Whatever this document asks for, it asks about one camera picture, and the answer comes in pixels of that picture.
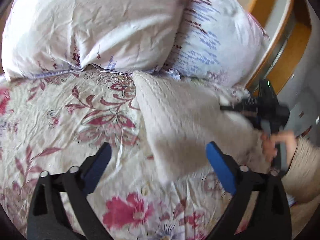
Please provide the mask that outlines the person's right hand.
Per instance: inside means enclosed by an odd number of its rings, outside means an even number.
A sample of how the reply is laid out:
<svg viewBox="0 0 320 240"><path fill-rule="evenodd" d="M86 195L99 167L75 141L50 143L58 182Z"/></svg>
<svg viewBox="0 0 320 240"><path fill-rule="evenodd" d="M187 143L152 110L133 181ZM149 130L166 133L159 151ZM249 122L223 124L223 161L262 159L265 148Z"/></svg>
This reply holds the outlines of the person's right hand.
<svg viewBox="0 0 320 240"><path fill-rule="evenodd" d="M292 131L281 131L278 134L267 135L263 133L260 137L261 146L263 149L263 154L265 160L271 163L277 156L278 150L276 149L277 144L284 143L286 146L286 161L289 167L293 156L295 155L297 149L297 138Z"/></svg>

